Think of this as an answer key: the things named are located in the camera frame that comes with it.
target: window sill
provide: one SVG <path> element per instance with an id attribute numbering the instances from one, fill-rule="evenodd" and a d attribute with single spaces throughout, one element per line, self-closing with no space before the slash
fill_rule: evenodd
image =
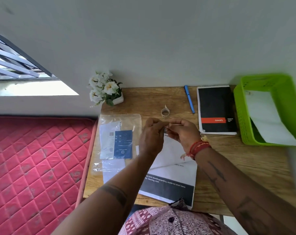
<path id="1" fill-rule="evenodd" d="M 0 96 L 78 95 L 60 80 L 2 81 Z"/>

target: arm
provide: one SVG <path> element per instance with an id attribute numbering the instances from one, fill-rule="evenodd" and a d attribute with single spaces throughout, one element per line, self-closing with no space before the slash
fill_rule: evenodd
<path id="1" fill-rule="evenodd" d="M 169 122 L 149 118 L 139 140 L 139 155 L 84 200 L 52 235 L 118 234 L 141 184 L 163 147 Z"/>
<path id="2" fill-rule="evenodd" d="M 187 120 L 170 120 L 168 134 L 189 152 L 199 141 L 197 127 Z M 228 159 L 206 148 L 195 161 L 248 234 L 296 234 L 296 208 L 259 185 Z"/>

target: diamond stitching pattern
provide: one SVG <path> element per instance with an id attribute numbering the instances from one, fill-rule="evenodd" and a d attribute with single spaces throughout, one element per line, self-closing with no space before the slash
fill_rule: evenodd
<path id="1" fill-rule="evenodd" d="M 72 212 L 93 125 L 0 117 L 1 235 L 49 235 Z"/>

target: blue pen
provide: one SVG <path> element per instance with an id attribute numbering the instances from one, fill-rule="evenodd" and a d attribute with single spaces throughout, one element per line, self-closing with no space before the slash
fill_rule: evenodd
<path id="1" fill-rule="evenodd" d="M 194 114 L 195 113 L 195 110 L 194 110 L 194 106 L 192 105 L 192 100 L 190 98 L 189 91 L 188 91 L 188 86 L 187 85 L 185 85 L 185 92 L 186 92 L 187 98 L 189 100 L 189 105 L 190 105 L 190 108 L 192 109 L 192 113 Z"/>

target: patterned shirt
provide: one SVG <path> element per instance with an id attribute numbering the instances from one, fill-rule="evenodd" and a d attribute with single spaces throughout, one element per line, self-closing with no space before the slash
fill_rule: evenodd
<path id="1" fill-rule="evenodd" d="M 188 211 L 183 200 L 165 207 L 138 210 L 124 223 L 119 232 L 119 235 L 152 234 L 236 235 L 215 217 Z"/>

